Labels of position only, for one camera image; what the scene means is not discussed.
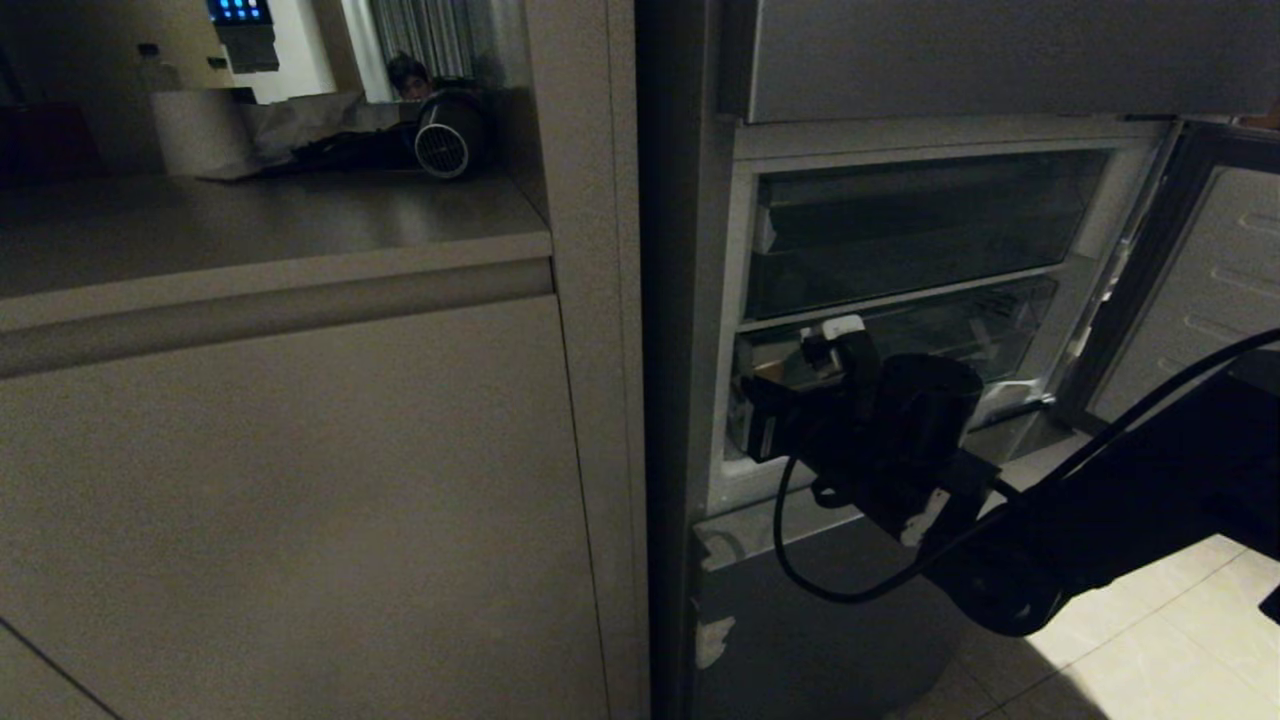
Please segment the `plastic bottle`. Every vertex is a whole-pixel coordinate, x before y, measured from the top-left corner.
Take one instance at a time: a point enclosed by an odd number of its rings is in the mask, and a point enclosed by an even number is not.
[[[151,42],[138,45],[138,82],[142,83],[143,92],[163,92],[168,90],[182,90],[182,76],[178,68],[165,63],[160,56],[160,46]]]

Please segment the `tiled floor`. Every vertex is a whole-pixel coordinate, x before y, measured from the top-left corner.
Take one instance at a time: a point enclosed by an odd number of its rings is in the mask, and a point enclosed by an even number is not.
[[[1034,483],[1079,443],[1005,469]],[[1215,537],[1071,601],[1039,633],[974,628],[925,697],[886,720],[1277,720],[1280,562]]]

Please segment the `robotic arm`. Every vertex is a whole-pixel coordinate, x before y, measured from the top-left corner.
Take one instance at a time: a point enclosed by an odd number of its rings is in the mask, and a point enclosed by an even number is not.
[[[1000,469],[960,448],[983,391],[964,363],[932,355],[881,361],[856,315],[801,331],[804,360],[838,382],[795,391],[745,377],[746,451],[788,455],[774,506],[774,551],[787,575],[832,602],[867,602],[924,575],[992,632],[1027,635],[1073,597],[1216,533],[1280,557],[1276,518],[1280,329],[1193,364],[1019,493]],[[1125,432],[1201,374],[1230,365]],[[856,505],[916,560],[881,584],[837,592],[786,556],[781,519],[796,462],[818,478],[823,507]],[[979,519],[991,492],[1009,502]],[[1280,588],[1262,610],[1280,623]]]

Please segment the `refrigerator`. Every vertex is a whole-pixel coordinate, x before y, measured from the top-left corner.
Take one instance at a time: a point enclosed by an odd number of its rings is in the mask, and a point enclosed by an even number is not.
[[[1001,464],[1280,324],[1280,136],[1235,124],[1280,99],[1276,37],[1256,1],[637,5],[658,712],[878,717],[957,642],[924,580],[846,609],[777,569],[785,459],[744,452],[739,380],[800,328],[969,364]],[[808,571],[909,561],[812,480]]]

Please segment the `display screen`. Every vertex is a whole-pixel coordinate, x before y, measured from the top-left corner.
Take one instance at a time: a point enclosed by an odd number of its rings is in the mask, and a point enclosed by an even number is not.
[[[266,0],[205,0],[205,4],[209,19],[219,27],[271,24]]]

